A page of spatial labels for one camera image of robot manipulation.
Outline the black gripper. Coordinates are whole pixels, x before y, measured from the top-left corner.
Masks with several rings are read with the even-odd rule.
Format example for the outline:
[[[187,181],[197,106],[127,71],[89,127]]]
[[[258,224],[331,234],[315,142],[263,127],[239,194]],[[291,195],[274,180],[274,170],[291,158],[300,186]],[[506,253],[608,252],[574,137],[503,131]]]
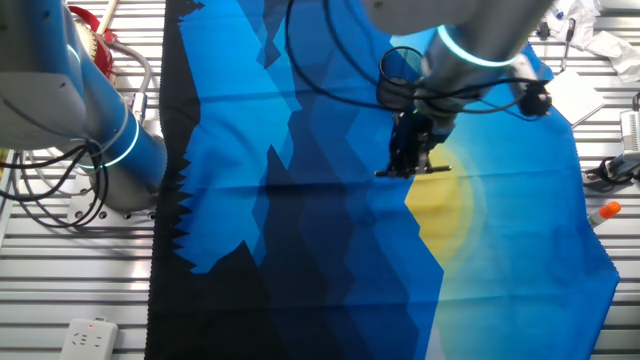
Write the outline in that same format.
[[[403,149],[426,146],[427,150],[416,153],[415,175],[425,175],[431,171],[429,151],[443,144],[451,135],[452,128],[438,127],[433,119],[417,112],[394,113],[390,139],[390,158],[387,167],[389,176],[404,176],[406,171]]]

